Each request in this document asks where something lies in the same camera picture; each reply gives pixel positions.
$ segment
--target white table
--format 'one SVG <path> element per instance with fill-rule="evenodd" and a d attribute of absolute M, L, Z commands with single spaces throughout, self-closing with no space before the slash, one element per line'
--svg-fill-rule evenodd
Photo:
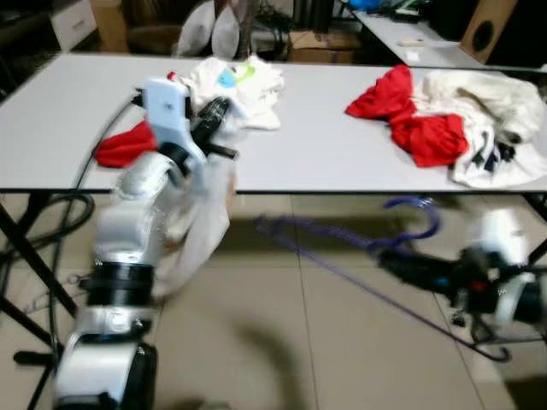
<path fill-rule="evenodd" d="M 461 50 L 459 42 L 443 39 L 425 22 L 412 24 L 393 21 L 386 17 L 367 15 L 364 11 L 356 11 L 354 15 L 409 67 L 515 70 L 547 73 L 547 65 L 541 68 L 486 66 Z M 424 45 L 421 47 L 402 47 L 398 44 L 399 41 L 409 38 L 420 38 L 423 40 Z"/>
<path fill-rule="evenodd" d="M 188 73 L 198 61 L 63 55 L 0 108 L 0 191 L 68 190 L 107 119 L 150 76 Z M 247 193 L 462 192 L 446 167 L 418 168 L 383 121 L 344 114 L 388 67 L 279 65 L 281 129 L 252 131 L 237 149 L 237 190 Z M 429 70 L 415 69 L 415 79 Z M 129 112 L 115 132 L 143 112 Z M 547 145 L 547 136 L 540 141 Z M 93 166 L 88 191 L 108 191 L 119 170 Z M 545 191 L 547 178 L 511 188 Z"/>

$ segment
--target tile floor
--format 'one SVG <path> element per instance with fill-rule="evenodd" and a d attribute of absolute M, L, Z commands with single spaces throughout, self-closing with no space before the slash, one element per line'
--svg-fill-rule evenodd
<path fill-rule="evenodd" d="M 6 196 L 12 215 L 24 196 Z M 182 410 L 198 399 L 229 401 L 240 410 L 273 409 L 449 409 L 509 410 L 547 408 L 547 349 L 530 343 L 511 348 L 515 359 L 494 364 L 456 346 L 373 296 L 333 277 L 256 234 L 252 219 L 261 213 L 297 214 L 352 227 L 369 236 L 424 220 L 408 209 L 386 212 L 380 196 L 239 196 L 232 227 L 206 266 L 175 297 L 158 308 L 147 336 L 159 348 L 156 409 Z M 99 197 L 98 207 L 108 203 Z M 547 229 L 519 198 L 460 196 L 439 198 L 444 229 L 417 248 L 453 257 L 465 243 L 465 226 L 475 215 L 499 206 L 516 209 L 532 245 Z M 52 209 L 35 231 L 52 227 Z M 67 241 L 62 280 L 88 272 L 94 223 Z M 401 284 L 380 271 L 360 251 L 301 233 L 296 240 L 346 272 L 366 280 L 433 322 L 447 324 L 446 301 Z M 41 253 L 50 257 L 49 251 Z M 79 291 L 67 285 L 71 294 Z M 9 297 L 28 307 L 44 287 L 23 262 L 17 263 Z M 37 301 L 42 308 L 44 298 Z M 76 298 L 83 303 L 83 296 Z M 46 309 L 31 317 L 45 326 Z M 58 309 L 66 338 L 73 321 Z M 46 351 L 5 315 L 0 315 L 0 408 L 26 408 L 40 371 L 17 367 L 17 349 Z M 49 408 L 48 383 L 39 409 Z"/>

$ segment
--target chair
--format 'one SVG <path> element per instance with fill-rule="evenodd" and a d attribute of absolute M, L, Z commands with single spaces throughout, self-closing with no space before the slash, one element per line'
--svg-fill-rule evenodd
<path fill-rule="evenodd" d="M 199 0 L 122 0 L 132 54 L 170 56 L 186 16 Z"/>

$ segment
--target black table leg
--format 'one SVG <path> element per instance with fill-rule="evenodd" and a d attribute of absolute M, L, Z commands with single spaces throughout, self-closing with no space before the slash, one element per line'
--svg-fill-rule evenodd
<path fill-rule="evenodd" d="M 547 222 L 547 195 L 546 194 L 524 194 L 524 199 L 538 214 L 542 220 Z M 535 265 L 545 254 L 547 254 L 547 239 L 545 239 L 528 256 L 528 263 Z"/>
<path fill-rule="evenodd" d="M 21 232 L 20 227 L 11 219 L 11 216 L 9 216 L 2 204 L 0 204 L 0 230 L 3 231 L 6 238 L 25 259 L 42 282 L 44 282 L 48 289 L 53 292 L 55 298 L 74 318 L 76 316 L 76 311 L 78 310 L 76 303 L 56 280 L 53 272 L 48 268 L 44 261 L 42 261 L 42 258 L 40 258 L 36 250 L 28 242 L 25 235 Z"/>
<path fill-rule="evenodd" d="M 49 192 L 32 192 L 28 196 L 28 204 L 26 205 L 26 211 L 21 216 L 17 225 L 21 230 L 21 233 L 26 235 L 32 228 L 32 225 L 40 215 L 40 212 L 44 209 L 51 198 Z M 0 295 L 6 296 L 6 291 L 9 285 L 9 273 L 14 263 L 14 256 L 7 255 L 0 266 Z"/>
<path fill-rule="evenodd" d="M 31 194 L 28 200 L 28 206 L 25 214 L 21 217 L 16 224 L 9 216 L 6 209 L 0 203 L 0 230 L 3 231 L 6 238 L 11 245 L 19 252 L 19 254 L 26 260 L 29 266 L 40 277 L 42 282 L 48 287 L 56 299 L 67 309 L 67 311 L 75 317 L 77 306 L 72 300 L 70 295 L 64 290 L 61 284 L 56 280 L 53 272 L 42 261 L 42 258 L 38 255 L 36 250 L 26 239 L 26 234 L 32 227 L 32 224 L 37 219 L 39 213 L 50 200 L 49 193 L 36 193 Z M 23 326 L 27 331 L 32 333 L 40 341 L 47 345 L 50 345 L 50 334 L 40 327 L 36 322 L 28 318 L 20 309 L 13 305 L 9 300 L 0 295 L 0 310 L 3 310 L 9 317 L 15 320 L 19 325 Z M 62 352 L 64 347 L 59 343 L 58 350 Z M 14 360 L 21 366 L 43 366 L 44 371 L 32 394 L 32 398 L 29 401 L 27 410 L 33 410 L 38 399 L 44 390 L 45 383 L 51 374 L 53 369 L 51 354 L 40 354 L 34 352 L 17 352 L 14 354 Z"/>

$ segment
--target white cloth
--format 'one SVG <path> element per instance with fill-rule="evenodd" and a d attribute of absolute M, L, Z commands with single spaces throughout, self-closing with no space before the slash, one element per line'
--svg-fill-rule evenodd
<path fill-rule="evenodd" d="M 213 56 L 231 60 L 238 52 L 239 23 L 230 4 L 221 11 L 216 19 L 211 37 Z"/>
<path fill-rule="evenodd" d="M 501 120 L 500 124 L 472 98 L 463 97 L 461 90 L 476 96 Z M 545 110 L 534 85 L 502 75 L 438 70 L 415 87 L 413 97 L 418 108 L 416 116 L 458 114 L 463 118 L 469 150 L 454 165 L 454 181 L 493 189 L 522 185 L 547 175 L 547 161 L 532 144 L 543 125 Z M 512 161 L 499 159 L 495 131 L 514 132 L 521 137 Z M 472 161 L 477 154 L 484 157 L 480 164 Z M 488 170 L 485 163 L 491 155 L 498 161 Z"/>
<path fill-rule="evenodd" d="M 256 56 L 235 65 L 210 57 L 181 81 L 190 89 L 194 112 L 215 97 L 230 97 L 247 117 L 239 121 L 240 127 L 281 127 L 274 105 L 285 87 L 283 74 Z"/>
<path fill-rule="evenodd" d="M 215 2 L 207 0 L 200 3 L 188 15 L 182 30 L 176 56 L 199 56 L 207 47 L 215 27 Z"/>

